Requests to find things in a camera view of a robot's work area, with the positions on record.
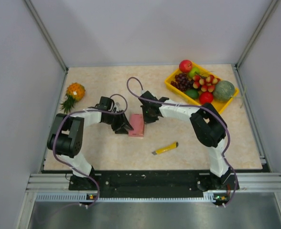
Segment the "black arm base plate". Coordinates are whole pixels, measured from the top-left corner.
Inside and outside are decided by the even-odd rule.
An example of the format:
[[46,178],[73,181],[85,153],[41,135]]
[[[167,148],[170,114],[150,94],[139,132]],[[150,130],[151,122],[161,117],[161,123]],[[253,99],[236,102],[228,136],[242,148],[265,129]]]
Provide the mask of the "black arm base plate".
[[208,170],[97,170],[94,180],[72,175],[70,191],[100,191],[101,198],[189,198],[205,191],[231,194],[237,178],[218,178]]

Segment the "yellow utility knife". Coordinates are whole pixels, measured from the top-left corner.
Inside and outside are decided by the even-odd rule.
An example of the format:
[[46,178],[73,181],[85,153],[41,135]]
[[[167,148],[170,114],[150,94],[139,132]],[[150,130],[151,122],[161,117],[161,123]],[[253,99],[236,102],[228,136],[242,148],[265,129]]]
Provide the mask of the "yellow utility knife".
[[178,142],[175,141],[175,142],[171,143],[171,144],[168,145],[168,146],[165,146],[165,147],[163,147],[163,148],[160,148],[160,149],[157,149],[157,150],[153,151],[152,154],[153,154],[153,155],[160,155],[160,154],[163,154],[163,153],[165,153],[165,152],[167,152],[167,151],[176,149],[176,148],[178,147],[178,145],[179,145]]

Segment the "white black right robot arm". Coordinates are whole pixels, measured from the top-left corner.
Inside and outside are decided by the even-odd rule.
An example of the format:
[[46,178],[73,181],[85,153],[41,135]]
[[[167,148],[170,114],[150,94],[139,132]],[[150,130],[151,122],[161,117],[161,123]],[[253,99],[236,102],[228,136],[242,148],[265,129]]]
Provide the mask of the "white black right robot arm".
[[204,145],[210,157],[211,184],[217,189],[228,183],[231,166],[225,161],[225,152],[230,140],[227,124],[210,103],[203,106],[175,102],[167,97],[157,99],[143,90],[138,97],[142,103],[144,122],[149,124],[159,117],[175,118],[192,125],[196,138]]

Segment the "pink express box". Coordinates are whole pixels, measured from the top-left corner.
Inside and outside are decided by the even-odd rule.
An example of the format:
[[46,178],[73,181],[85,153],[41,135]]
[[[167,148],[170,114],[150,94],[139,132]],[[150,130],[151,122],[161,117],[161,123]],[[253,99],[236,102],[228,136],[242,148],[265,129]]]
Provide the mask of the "pink express box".
[[129,137],[144,137],[144,120],[142,114],[131,114],[129,123],[133,130],[129,130]]

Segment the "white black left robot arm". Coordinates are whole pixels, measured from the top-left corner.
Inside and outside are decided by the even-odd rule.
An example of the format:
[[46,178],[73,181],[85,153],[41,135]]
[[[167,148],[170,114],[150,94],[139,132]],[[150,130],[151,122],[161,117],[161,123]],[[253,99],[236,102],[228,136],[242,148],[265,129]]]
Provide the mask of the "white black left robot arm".
[[47,148],[52,150],[54,158],[69,166],[85,189],[93,188],[96,178],[93,166],[81,153],[84,128],[100,123],[110,125],[116,134],[128,134],[133,130],[125,110],[121,110],[112,97],[102,96],[94,107],[70,114],[58,113],[47,140]]

